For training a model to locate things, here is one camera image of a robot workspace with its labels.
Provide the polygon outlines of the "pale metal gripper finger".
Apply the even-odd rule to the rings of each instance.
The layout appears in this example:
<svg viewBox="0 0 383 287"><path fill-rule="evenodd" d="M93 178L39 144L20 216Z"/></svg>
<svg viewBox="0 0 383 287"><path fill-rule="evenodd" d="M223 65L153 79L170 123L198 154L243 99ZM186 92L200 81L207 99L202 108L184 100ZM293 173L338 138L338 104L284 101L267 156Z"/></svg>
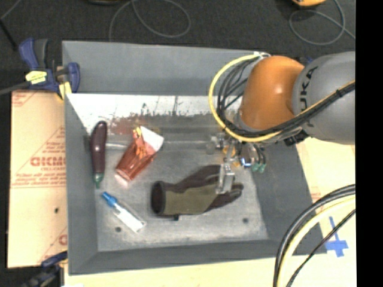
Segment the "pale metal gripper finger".
<svg viewBox="0 0 383 287"><path fill-rule="evenodd" d="M216 193L224 194L232 189L235 180L235 173L229 163L223 163L220 166L218 181L216 186Z"/></svg>
<svg viewBox="0 0 383 287"><path fill-rule="evenodd" d="M225 134L217 133L211 135L208 142L206 143L206 153L212 155L217 150L222 150L225 144Z"/></svg>

